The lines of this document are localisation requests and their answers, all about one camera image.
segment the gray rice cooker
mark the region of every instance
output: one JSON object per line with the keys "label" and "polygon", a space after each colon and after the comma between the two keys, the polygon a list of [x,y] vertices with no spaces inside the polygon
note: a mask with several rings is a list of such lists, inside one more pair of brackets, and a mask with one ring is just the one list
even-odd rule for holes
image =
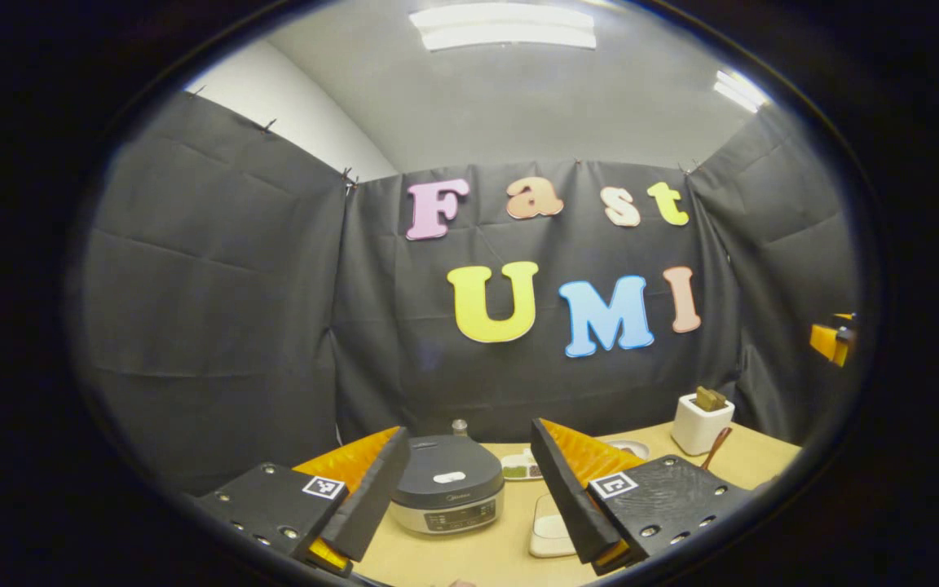
{"label": "gray rice cooker", "polygon": [[392,494],[396,523],[424,534],[484,527],[502,515],[502,463],[469,437],[410,439],[411,457]]}

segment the pink letter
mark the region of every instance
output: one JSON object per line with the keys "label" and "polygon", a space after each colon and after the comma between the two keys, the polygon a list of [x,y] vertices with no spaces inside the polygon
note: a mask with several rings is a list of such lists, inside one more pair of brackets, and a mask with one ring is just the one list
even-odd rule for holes
{"label": "pink letter", "polygon": [[440,222],[439,214],[448,220],[455,218],[459,204],[452,192],[467,196],[470,184],[465,179],[449,179],[447,182],[417,183],[408,188],[413,198],[411,227],[405,235],[408,241],[439,238],[447,234],[447,224]]}

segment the ceiling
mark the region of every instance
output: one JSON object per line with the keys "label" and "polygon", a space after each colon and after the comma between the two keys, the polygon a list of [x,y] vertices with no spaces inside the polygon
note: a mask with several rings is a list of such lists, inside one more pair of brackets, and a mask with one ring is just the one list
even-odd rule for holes
{"label": "ceiling", "polygon": [[752,116],[712,89],[715,56],[636,7],[545,2],[592,15],[596,50],[429,53],[408,15],[436,4],[340,0],[268,41],[402,172],[574,157],[692,168]]}

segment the beige tabletop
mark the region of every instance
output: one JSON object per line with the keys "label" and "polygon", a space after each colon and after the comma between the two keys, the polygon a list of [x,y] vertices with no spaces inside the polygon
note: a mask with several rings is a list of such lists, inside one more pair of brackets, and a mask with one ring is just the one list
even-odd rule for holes
{"label": "beige tabletop", "polygon": [[[799,447],[760,432],[731,424],[734,432],[712,459],[709,471],[744,489],[770,480],[785,469]],[[676,454],[696,465],[705,460],[687,457],[673,441],[672,423],[659,424],[619,435],[598,437],[633,439],[650,449],[650,457]],[[527,443],[483,445],[496,457],[521,453]],[[534,558],[528,553],[534,508],[548,494],[544,480],[506,482],[505,508],[492,524],[463,534],[428,536],[405,530],[389,515],[376,530],[364,560],[354,571],[394,587],[448,587],[467,580],[477,587],[545,585],[578,586],[596,580],[592,566],[581,564],[574,554],[559,558]]]}

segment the black fabric backdrop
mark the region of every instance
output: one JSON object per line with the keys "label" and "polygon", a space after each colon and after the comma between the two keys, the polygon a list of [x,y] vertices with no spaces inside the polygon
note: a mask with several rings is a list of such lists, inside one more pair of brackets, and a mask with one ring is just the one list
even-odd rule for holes
{"label": "black fabric backdrop", "polygon": [[339,174],[182,94],[105,185],[82,278],[88,356],[149,470],[197,494],[334,448]]}
{"label": "black fabric backdrop", "polygon": [[763,108],[688,178],[741,285],[742,376],[724,390],[738,398],[735,419],[795,444],[858,389],[857,373],[809,346],[811,324],[857,311],[862,283],[844,205],[853,186],[821,144]]}
{"label": "black fabric backdrop", "polygon": [[[123,145],[86,246],[82,316],[94,386],[148,471],[218,487],[259,461],[295,464],[394,424],[415,435],[469,421],[481,441],[527,441],[532,417],[599,435],[671,420],[676,398],[719,387],[734,420],[801,443],[843,401],[809,325],[856,309],[841,194],[804,129],[764,108],[685,178],[584,161],[467,165],[362,183],[220,105],[175,97]],[[506,187],[550,179],[566,207],[513,219]],[[447,235],[408,241],[414,183],[466,179]],[[660,217],[653,183],[690,221]],[[618,227],[600,190],[633,194]],[[487,307],[511,315],[506,263],[534,261],[536,322],[470,341],[447,272],[492,269]],[[701,327],[671,328],[662,272],[692,268]],[[558,287],[605,301],[647,280],[655,342],[571,358]]]}
{"label": "black fabric backdrop", "polygon": [[[554,216],[517,220],[506,212],[506,187],[517,179],[550,179],[564,201]],[[468,197],[447,235],[408,241],[414,183],[466,179]],[[663,220],[653,183],[681,193],[682,227]],[[738,287],[705,211],[694,204],[683,174],[629,164],[575,161],[469,165],[403,174],[363,183],[349,198],[336,281],[332,342],[337,366],[338,421],[343,439],[404,424],[414,434],[450,430],[456,417],[475,439],[526,442],[532,417],[547,417],[605,434],[671,420],[676,398],[698,384],[735,379]],[[615,226],[600,190],[633,194],[642,220]],[[470,341],[455,323],[447,272],[465,265],[492,269],[487,308],[492,319],[514,311],[500,269],[534,261],[536,322],[512,342]],[[692,268],[701,327],[672,331],[675,309],[662,272]],[[593,284],[605,301],[615,282],[640,275],[655,342],[642,349],[614,346],[570,358],[566,300],[558,287]]]}

